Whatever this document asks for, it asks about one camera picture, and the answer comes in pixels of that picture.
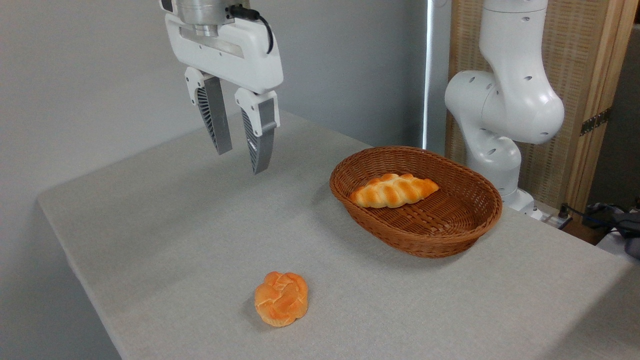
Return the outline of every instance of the bread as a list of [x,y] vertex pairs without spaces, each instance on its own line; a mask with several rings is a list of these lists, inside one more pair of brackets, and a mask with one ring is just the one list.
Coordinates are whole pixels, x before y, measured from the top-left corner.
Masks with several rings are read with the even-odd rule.
[[302,276],[270,272],[255,289],[255,310],[269,325],[289,325],[307,313],[307,292]]
[[430,179],[418,179],[411,174],[384,174],[357,188],[349,199],[363,208],[398,208],[414,204],[438,189]]

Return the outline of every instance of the light strip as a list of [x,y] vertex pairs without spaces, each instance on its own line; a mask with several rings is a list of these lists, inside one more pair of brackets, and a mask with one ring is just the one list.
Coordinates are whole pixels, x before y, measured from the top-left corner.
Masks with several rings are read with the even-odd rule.
[[431,71],[433,68],[433,1],[427,1],[427,39],[426,62],[424,67],[424,113],[422,114],[422,148],[427,148],[427,113],[429,110],[429,88],[431,87]]

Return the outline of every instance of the woven panel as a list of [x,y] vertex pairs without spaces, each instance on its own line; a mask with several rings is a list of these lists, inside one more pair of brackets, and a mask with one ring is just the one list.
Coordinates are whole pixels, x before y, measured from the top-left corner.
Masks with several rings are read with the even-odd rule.
[[[478,46],[482,4],[483,0],[453,2],[451,76],[462,70],[490,71]],[[603,0],[555,0],[548,4],[542,55],[549,82],[564,102],[564,124],[549,143],[518,146],[522,151],[519,187],[551,206],[564,200],[607,5]],[[464,141],[451,117],[447,136],[447,155],[464,163]]]

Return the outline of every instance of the wicker basket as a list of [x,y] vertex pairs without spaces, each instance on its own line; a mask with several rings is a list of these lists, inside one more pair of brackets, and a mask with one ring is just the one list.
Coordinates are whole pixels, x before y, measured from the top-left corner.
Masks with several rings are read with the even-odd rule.
[[[440,190],[400,208],[361,208],[349,195],[386,173],[430,178]],[[500,218],[502,200],[480,174],[432,152],[406,146],[360,151],[335,167],[331,191],[353,220],[388,245],[422,258],[469,249]]]

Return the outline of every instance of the basket rim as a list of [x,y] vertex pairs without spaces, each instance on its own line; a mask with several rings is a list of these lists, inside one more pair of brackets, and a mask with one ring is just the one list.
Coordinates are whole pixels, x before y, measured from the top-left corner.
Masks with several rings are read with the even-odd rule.
[[[413,233],[411,231],[406,231],[406,230],[402,230],[400,228],[397,227],[393,227],[393,226],[389,226],[387,223],[382,222],[380,220],[378,220],[374,215],[372,215],[367,208],[361,208],[360,206],[358,206],[357,204],[355,204],[353,201],[351,201],[351,199],[349,199],[348,196],[343,195],[342,193],[340,193],[336,188],[335,188],[335,178],[337,177],[337,172],[340,169],[341,166],[343,166],[345,163],[348,163],[349,161],[353,161],[354,159],[357,159],[361,156],[365,156],[368,152],[371,151],[397,151],[397,150],[401,150],[401,151],[412,151],[412,152],[419,152],[422,155],[426,155],[426,156],[431,156],[434,158],[437,158],[440,161],[444,161],[446,162],[448,165],[456,167],[458,170],[462,170],[465,172],[471,172],[471,174],[480,181],[481,184],[485,185],[487,187],[487,190],[489,190],[492,193],[492,198],[494,200],[494,205],[495,205],[495,211],[490,214],[490,216],[482,223],[479,224],[478,226],[476,226],[475,229],[470,230],[470,231],[465,231],[462,233],[458,233],[458,234],[443,234],[443,235],[428,235],[428,234],[417,234],[417,233]],[[498,192],[498,190],[495,188],[495,186],[493,184],[491,184],[491,182],[489,180],[487,180],[487,178],[485,178],[484,176],[482,176],[480,173],[473,171],[472,169],[461,165],[453,160],[447,159],[442,155],[439,155],[435,152],[429,151],[429,150],[425,150],[425,149],[421,149],[418,147],[410,147],[410,146],[405,146],[405,145],[386,145],[386,146],[379,146],[379,147],[370,147],[361,151],[358,151],[350,156],[348,156],[347,158],[344,158],[338,165],[336,165],[336,167],[334,168],[333,172],[331,173],[330,176],[330,180],[329,180],[329,185],[331,188],[331,191],[333,193],[333,195],[338,198],[339,201],[341,201],[341,203],[343,203],[343,205],[345,206],[351,206],[354,210],[359,211],[361,214],[365,215],[370,221],[375,222],[378,226],[383,226],[387,231],[390,231],[391,233],[396,233],[398,236],[419,236],[420,238],[424,239],[425,241],[428,241],[429,239],[438,239],[440,241],[442,240],[449,240],[449,243],[466,243],[469,240],[472,239],[477,239],[480,236],[484,235],[485,233],[487,233],[487,231],[489,231],[499,220],[502,214],[502,198],[500,196],[500,193]]]

